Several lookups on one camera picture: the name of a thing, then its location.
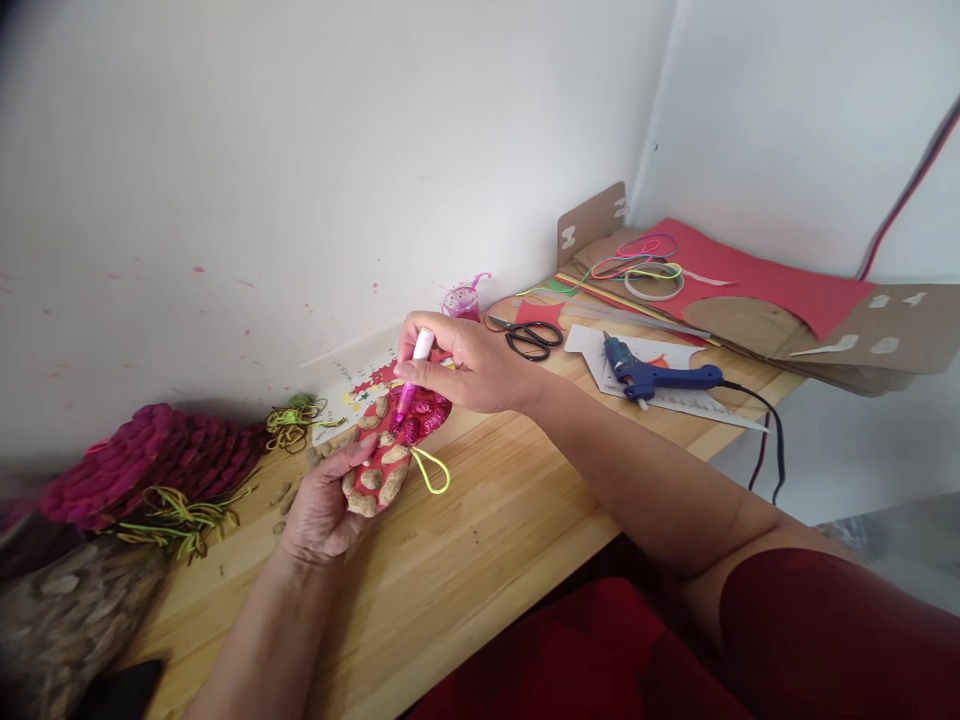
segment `white wall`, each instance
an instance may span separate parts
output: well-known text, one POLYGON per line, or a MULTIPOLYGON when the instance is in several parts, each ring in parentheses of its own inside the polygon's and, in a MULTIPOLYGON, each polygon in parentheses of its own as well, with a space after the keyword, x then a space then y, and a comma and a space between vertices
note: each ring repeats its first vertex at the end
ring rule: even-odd
POLYGON ((0 459, 53 467, 144 403, 261 416, 440 285, 547 275, 557 216, 635 175, 673 16, 26 4, 0 63, 0 459))
MULTIPOLYGON (((960 94, 954 0, 684 2, 635 222, 672 215, 758 255, 843 275, 960 94)), ((871 279, 960 282, 960 136, 871 279)), ((870 400, 808 382, 783 404, 781 505, 824 522, 960 489, 960 366, 870 400)), ((745 480, 757 438, 715 464, 745 480)), ((773 487, 770 459, 760 487, 773 487)))

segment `tape roll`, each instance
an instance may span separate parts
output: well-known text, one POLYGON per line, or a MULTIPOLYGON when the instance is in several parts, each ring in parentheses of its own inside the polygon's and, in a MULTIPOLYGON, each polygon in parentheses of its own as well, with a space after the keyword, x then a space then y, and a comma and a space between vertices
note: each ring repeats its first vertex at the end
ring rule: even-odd
POLYGON ((640 298, 644 302, 662 302, 663 300, 675 298, 680 294, 680 291, 683 290, 683 273, 677 273, 677 266, 674 264, 656 262, 640 263, 639 265, 634 265, 632 268, 630 268, 630 270, 627 271, 627 273, 623 276, 623 284, 631 294, 640 298), (637 274, 637 271, 643 271, 643 274, 647 277, 650 277, 651 274, 655 273, 665 273, 664 277, 661 279, 673 280, 677 284, 677 289, 667 295, 647 295, 646 293, 642 293, 630 283, 631 275, 637 274))

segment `blue glue gun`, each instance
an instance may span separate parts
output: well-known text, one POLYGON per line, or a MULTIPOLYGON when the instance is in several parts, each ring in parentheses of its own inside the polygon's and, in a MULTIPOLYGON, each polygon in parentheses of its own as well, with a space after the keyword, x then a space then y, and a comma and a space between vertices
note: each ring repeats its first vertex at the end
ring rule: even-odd
POLYGON ((693 370, 671 370, 637 360, 625 343, 603 333, 603 352, 613 374, 624 385, 627 400, 651 400, 658 387, 685 390, 710 390, 723 382, 723 372, 716 365, 693 370))

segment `wooden tabletop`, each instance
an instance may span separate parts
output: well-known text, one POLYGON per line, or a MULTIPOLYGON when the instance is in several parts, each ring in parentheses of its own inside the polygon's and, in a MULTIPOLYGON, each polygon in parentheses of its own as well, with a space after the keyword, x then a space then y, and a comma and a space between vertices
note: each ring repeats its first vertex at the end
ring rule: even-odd
MULTIPOLYGON (((571 322, 676 342, 656 331, 564 319, 567 327, 571 322)), ((774 404, 802 382, 717 347, 695 356, 695 365, 706 363, 774 404)), ((601 395, 578 354, 554 351, 544 365, 703 460, 743 432, 658 408, 641 412, 601 395)), ((746 417, 763 414, 759 403, 741 393, 712 394, 746 417)), ((431 495, 411 471, 396 505, 352 551, 324 636, 308 717, 395 717, 618 533, 574 469, 523 416, 454 408, 424 448, 449 466, 450 489, 431 495)), ((173 567, 122 663, 168 659, 150 718, 178 717, 200 687, 276 543, 280 505, 271 507, 271 501, 284 483, 295 488, 306 470, 305 453, 264 457, 251 481, 258 489, 234 506, 242 525, 222 543, 211 539, 206 559, 173 567)))

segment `forearm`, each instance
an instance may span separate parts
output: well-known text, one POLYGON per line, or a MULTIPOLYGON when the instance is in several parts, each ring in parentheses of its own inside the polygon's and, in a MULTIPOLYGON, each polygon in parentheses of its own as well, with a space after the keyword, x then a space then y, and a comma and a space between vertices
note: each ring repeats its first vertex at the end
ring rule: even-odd
POLYGON ((707 463, 560 377, 545 380, 528 414, 623 531, 681 579, 699 577, 787 521, 707 463))
POLYGON ((341 566, 309 567, 278 546, 184 717, 301 717, 341 566))

